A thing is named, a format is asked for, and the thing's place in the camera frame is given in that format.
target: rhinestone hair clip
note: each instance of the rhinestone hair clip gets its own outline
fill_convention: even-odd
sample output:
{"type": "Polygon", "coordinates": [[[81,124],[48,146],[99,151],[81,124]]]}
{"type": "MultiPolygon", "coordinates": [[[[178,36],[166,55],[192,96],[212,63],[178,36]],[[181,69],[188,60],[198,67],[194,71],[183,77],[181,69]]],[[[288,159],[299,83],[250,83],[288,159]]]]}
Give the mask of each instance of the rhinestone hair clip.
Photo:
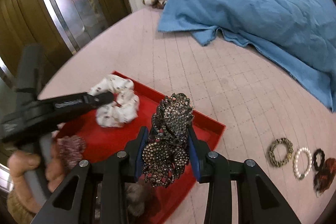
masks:
{"type": "Polygon", "coordinates": [[[142,152],[145,182],[167,188],[189,163],[188,126],[194,118],[190,99],[183,93],[165,97],[152,116],[152,130],[142,152]]]}

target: sleeve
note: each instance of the sleeve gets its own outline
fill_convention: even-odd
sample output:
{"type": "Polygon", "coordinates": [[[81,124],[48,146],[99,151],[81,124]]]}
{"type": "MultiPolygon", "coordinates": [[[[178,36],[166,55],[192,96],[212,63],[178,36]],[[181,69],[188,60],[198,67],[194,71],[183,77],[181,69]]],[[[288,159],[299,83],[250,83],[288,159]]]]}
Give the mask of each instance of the sleeve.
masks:
{"type": "Polygon", "coordinates": [[[7,197],[7,208],[18,224],[29,224],[35,214],[29,212],[19,201],[15,190],[12,190],[7,197]]]}

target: white scrunchie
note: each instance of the white scrunchie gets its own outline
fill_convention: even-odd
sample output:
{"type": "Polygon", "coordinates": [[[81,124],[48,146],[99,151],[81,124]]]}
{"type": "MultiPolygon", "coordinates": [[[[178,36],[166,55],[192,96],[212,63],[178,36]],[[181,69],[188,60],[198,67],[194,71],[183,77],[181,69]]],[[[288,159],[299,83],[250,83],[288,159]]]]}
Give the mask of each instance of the white scrunchie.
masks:
{"type": "Polygon", "coordinates": [[[106,91],[117,93],[117,99],[97,109],[96,121],[102,127],[122,127],[137,118],[139,97],[134,94],[134,83],[117,75],[108,75],[88,92],[97,95],[106,91]]]}

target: brown scrunchie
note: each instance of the brown scrunchie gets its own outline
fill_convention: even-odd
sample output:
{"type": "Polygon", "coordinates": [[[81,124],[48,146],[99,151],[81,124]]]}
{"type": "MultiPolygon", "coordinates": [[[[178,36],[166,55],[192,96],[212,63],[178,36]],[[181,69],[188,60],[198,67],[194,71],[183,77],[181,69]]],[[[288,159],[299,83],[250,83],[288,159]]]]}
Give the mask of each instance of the brown scrunchie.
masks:
{"type": "Polygon", "coordinates": [[[65,136],[64,138],[57,139],[59,147],[59,156],[66,168],[71,170],[79,163],[83,157],[82,153],[86,148],[85,141],[82,137],[73,135],[71,137],[65,136]]]}
{"type": "Polygon", "coordinates": [[[336,159],[328,158],[320,170],[314,177],[314,189],[316,193],[323,194],[328,190],[336,175],[336,159]]]}

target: finger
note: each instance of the finger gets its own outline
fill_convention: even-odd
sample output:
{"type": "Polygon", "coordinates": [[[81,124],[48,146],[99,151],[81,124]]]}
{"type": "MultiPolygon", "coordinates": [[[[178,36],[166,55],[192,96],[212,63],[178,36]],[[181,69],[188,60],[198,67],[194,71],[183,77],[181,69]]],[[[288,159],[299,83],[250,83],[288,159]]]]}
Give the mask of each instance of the finger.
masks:
{"type": "Polygon", "coordinates": [[[65,177],[65,175],[62,174],[62,175],[58,176],[57,178],[55,178],[53,181],[50,181],[48,183],[49,191],[53,193],[55,191],[55,189],[60,185],[62,180],[64,180],[64,177],[65,177]]]}
{"type": "Polygon", "coordinates": [[[25,171],[33,170],[40,165],[41,158],[35,154],[28,154],[17,150],[8,160],[8,167],[13,183],[20,182],[25,171]]]}
{"type": "Polygon", "coordinates": [[[48,181],[52,181],[62,174],[64,174],[64,169],[61,160],[52,159],[46,168],[45,177],[48,181]]]}
{"type": "Polygon", "coordinates": [[[59,147],[58,147],[58,144],[56,142],[54,142],[52,145],[51,145],[51,151],[50,151],[50,154],[51,154],[51,158],[58,158],[58,155],[59,155],[59,147]]]}
{"type": "Polygon", "coordinates": [[[25,171],[35,169],[40,164],[38,155],[30,155],[23,151],[16,151],[8,160],[17,198],[30,212],[37,213],[41,208],[34,199],[32,192],[23,176],[25,171]]]}
{"type": "Polygon", "coordinates": [[[30,187],[22,176],[22,180],[19,183],[15,183],[15,192],[20,203],[30,212],[37,213],[41,206],[36,202],[32,195],[30,187]]]}

